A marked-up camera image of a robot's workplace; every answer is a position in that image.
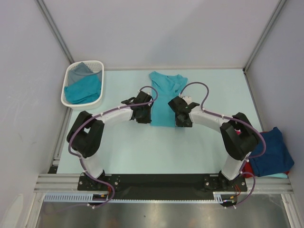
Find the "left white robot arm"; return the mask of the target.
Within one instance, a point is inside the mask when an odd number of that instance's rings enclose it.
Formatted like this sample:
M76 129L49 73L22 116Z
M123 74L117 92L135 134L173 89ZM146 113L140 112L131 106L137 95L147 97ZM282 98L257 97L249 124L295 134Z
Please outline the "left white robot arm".
M105 184L104 168L99 162L98 149L106 127L126 121L151 122L151 108L154 101L149 93L139 91L136 97L122 101L116 108L92 115L82 111L67 135L68 152L76 156L89 177L88 184L95 190Z

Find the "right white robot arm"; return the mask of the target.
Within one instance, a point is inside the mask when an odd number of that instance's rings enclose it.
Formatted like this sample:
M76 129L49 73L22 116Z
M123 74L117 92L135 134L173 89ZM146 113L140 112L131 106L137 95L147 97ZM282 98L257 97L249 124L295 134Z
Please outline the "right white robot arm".
M175 126L192 127L200 124L221 134L228 157L218 181L223 190L231 190L236 185L242 165L260 141L255 131L243 113L232 117L214 114L202 108L198 103L187 103L182 97L175 97L168 102L175 113Z

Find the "light teal polo shirt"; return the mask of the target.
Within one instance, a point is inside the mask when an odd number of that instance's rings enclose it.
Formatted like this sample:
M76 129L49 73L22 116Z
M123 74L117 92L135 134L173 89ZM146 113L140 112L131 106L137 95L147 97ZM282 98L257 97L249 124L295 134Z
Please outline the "light teal polo shirt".
M186 77L181 75L168 76L158 72L151 72L149 78L152 87L158 93L151 110L151 125L157 127L174 127L175 113L168 102L177 97L188 82Z

